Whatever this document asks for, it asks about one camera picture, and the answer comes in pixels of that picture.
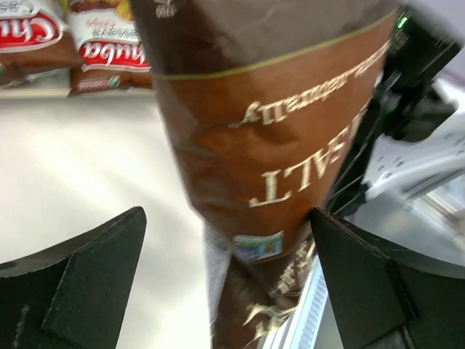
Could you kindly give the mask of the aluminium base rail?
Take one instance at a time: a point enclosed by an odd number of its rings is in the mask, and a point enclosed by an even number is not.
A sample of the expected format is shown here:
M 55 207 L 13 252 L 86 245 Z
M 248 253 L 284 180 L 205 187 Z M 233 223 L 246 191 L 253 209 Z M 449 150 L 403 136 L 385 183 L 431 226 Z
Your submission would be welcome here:
M 368 181 L 366 201 L 335 214 L 358 228 L 438 260 L 464 267 L 464 170 L 419 172 Z M 316 348 L 321 334 L 344 348 L 318 255 L 295 313 L 265 348 Z

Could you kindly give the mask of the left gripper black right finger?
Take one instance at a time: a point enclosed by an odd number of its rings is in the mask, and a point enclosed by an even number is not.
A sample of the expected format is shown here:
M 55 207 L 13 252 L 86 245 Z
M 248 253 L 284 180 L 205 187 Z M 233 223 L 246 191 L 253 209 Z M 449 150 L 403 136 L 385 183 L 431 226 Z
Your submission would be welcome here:
M 344 348 L 463 348 L 464 267 L 309 214 Z

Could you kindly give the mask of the brown Kettle sea salt bag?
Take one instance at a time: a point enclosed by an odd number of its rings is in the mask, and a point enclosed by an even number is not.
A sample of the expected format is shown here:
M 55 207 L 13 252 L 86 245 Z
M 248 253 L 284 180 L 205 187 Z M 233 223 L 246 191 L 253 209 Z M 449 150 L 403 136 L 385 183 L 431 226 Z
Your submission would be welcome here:
M 396 1 L 133 1 L 171 147 L 208 232 L 213 348 L 294 312 L 368 109 Z

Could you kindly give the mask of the brown Chuba chips bag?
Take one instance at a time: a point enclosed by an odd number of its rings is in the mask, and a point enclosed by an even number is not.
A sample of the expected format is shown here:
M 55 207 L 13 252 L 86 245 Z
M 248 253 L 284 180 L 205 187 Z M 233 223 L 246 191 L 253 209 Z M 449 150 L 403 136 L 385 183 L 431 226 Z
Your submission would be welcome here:
M 1 88 L 79 67 L 60 1 L 1 2 Z
M 65 17 L 83 65 L 70 71 L 71 92 L 150 89 L 150 64 L 128 1 L 65 1 Z

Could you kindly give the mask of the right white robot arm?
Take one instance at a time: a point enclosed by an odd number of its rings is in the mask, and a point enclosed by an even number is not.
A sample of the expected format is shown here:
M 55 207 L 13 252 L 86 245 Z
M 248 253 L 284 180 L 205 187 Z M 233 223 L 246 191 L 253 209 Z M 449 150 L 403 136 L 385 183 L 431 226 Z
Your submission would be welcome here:
M 438 94 L 433 82 L 463 48 L 464 38 L 432 10 L 414 2 L 400 6 L 381 83 L 328 196 L 328 211 L 350 214 L 365 203 L 363 177 L 380 135 L 417 143 L 453 115 L 457 107 Z

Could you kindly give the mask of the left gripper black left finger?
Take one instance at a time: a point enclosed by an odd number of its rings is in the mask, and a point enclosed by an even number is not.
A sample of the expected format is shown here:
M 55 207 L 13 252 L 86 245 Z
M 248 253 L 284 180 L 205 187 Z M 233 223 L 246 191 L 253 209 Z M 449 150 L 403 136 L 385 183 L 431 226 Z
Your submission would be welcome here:
M 2 348 L 115 348 L 146 231 L 136 206 L 1 264 Z

